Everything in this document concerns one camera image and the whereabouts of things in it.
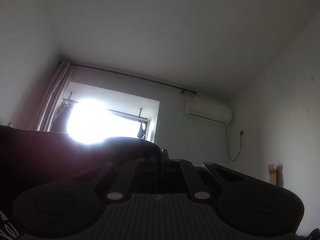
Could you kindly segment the curtain rod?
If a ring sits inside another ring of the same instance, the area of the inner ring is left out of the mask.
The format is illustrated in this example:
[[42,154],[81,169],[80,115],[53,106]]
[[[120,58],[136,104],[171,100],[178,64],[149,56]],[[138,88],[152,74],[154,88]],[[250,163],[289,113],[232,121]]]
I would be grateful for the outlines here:
[[110,73],[110,74],[130,77],[132,79],[142,80],[142,81],[146,81],[146,82],[150,82],[150,83],[155,83],[155,84],[158,84],[158,85],[161,85],[161,86],[166,86],[166,87],[178,89],[178,90],[181,91],[182,94],[190,93],[190,94],[193,94],[193,95],[197,95],[197,91],[195,91],[195,90],[190,90],[190,89],[187,89],[187,88],[184,88],[184,87],[172,85],[172,84],[165,83],[165,82],[162,82],[162,81],[153,80],[153,79],[150,79],[150,78],[147,78],[147,77],[141,77],[141,76],[138,76],[138,75],[127,74],[127,73],[123,73],[123,72],[119,72],[119,71],[115,71],[115,70],[92,67],[92,66],[88,66],[88,65],[84,65],[84,64],[71,63],[71,65],[75,66],[75,67],[81,67],[81,68],[86,68],[86,69],[91,69],[91,70],[97,70],[97,71],[100,71],[100,72],[106,72],[106,73]]

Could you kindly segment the pink curtain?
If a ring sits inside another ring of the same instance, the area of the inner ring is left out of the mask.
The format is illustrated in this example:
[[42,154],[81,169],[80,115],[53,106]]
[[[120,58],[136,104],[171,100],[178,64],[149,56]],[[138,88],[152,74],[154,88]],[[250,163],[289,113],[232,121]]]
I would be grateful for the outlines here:
[[74,74],[74,65],[61,61],[41,102],[33,130],[50,131],[59,102]]

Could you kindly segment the hanging dark clothes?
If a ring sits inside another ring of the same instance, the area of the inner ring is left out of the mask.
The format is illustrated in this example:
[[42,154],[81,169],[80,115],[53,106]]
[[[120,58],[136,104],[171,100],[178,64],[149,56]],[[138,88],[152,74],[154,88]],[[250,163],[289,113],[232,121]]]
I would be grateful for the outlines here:
[[137,134],[137,137],[139,139],[145,139],[146,138],[147,126],[148,126],[148,124],[146,122],[141,122],[140,123],[139,131],[138,131],[138,134]]

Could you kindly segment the white air conditioner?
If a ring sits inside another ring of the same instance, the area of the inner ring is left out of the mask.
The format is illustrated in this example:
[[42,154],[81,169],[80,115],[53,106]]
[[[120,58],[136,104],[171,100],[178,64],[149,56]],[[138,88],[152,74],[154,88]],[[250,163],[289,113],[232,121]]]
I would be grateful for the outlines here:
[[225,103],[199,96],[187,97],[185,114],[224,125],[232,120],[231,108]]

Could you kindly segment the cardboard piece on wall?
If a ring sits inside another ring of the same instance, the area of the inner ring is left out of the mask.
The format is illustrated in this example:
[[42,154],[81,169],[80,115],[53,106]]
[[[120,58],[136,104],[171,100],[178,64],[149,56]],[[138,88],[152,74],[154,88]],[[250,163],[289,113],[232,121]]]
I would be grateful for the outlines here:
[[272,185],[277,185],[277,169],[273,164],[268,165],[269,182]]

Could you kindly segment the black garment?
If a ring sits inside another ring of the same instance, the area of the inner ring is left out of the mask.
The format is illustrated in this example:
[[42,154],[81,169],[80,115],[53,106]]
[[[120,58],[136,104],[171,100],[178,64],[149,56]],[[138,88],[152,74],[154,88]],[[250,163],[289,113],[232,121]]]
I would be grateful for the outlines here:
[[111,202],[75,177],[104,163],[161,156],[148,141],[113,137],[84,145],[65,133],[1,127],[1,237],[64,238],[95,224]]

